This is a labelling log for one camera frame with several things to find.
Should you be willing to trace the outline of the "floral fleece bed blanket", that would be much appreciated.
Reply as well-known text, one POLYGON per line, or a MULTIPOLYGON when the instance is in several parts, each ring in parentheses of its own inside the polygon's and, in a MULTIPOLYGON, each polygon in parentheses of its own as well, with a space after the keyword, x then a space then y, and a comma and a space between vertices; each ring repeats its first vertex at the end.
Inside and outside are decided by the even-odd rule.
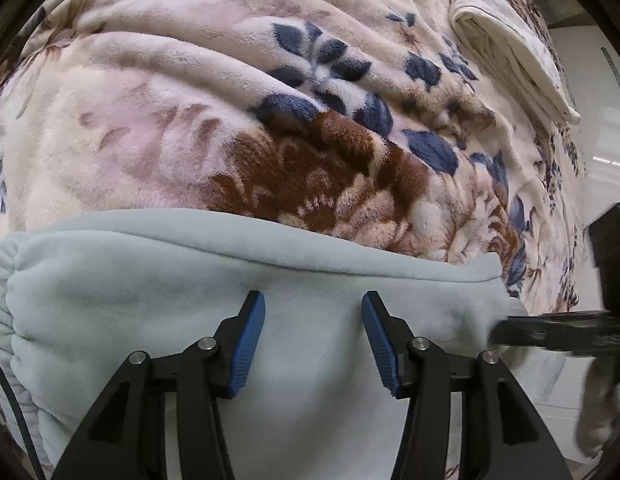
MULTIPOLYGON (((538 6, 506 0, 551 52, 538 6)), ((44 0, 0 61, 0 238, 193 208, 578 296, 575 125, 466 49, 450 0, 44 0)))

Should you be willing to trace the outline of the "folded white cloth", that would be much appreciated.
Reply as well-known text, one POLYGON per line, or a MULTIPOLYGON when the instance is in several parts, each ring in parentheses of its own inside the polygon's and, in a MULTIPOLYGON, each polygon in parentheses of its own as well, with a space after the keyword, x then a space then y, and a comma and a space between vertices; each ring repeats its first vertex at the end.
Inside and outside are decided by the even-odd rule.
POLYGON ((457 39, 531 112, 580 122, 550 50, 506 0, 450 0, 449 15, 457 39))

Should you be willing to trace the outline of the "light green fleece pants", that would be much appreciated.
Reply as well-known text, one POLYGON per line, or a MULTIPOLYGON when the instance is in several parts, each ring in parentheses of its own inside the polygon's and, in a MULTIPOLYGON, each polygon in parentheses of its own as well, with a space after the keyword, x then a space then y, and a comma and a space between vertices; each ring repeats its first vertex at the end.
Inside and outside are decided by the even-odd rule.
POLYGON ((0 243, 10 431, 54 479, 444 475, 451 361, 523 311, 463 264, 190 209, 0 243))

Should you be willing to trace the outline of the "white bed headboard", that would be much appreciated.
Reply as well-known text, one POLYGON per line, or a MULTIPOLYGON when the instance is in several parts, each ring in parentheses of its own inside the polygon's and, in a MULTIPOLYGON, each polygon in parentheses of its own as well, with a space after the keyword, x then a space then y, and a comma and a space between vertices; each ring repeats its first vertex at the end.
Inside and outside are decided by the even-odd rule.
POLYGON ((557 28, 551 37, 581 115, 584 218, 591 222, 620 203, 620 57, 595 26, 557 28))

